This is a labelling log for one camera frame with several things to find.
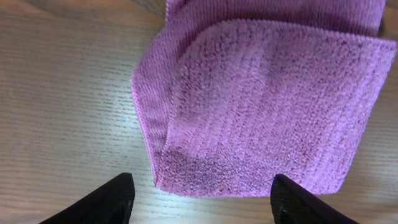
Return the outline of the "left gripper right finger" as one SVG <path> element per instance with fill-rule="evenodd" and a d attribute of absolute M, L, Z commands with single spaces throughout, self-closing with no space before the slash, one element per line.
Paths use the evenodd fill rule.
<path fill-rule="evenodd" d="M 283 174 L 274 177 L 270 200 L 275 224 L 358 224 Z"/>

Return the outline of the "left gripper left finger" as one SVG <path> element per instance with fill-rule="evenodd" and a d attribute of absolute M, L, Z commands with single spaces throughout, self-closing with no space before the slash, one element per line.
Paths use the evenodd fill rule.
<path fill-rule="evenodd" d="M 124 172 L 40 224 L 129 224 L 134 199 L 132 174 Z"/>

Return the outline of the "purple cloth with white tag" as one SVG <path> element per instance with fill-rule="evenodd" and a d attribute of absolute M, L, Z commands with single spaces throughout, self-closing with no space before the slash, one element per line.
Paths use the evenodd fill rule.
<path fill-rule="evenodd" d="M 156 188 L 339 191 L 396 54 L 380 0 L 168 1 L 132 96 Z"/>

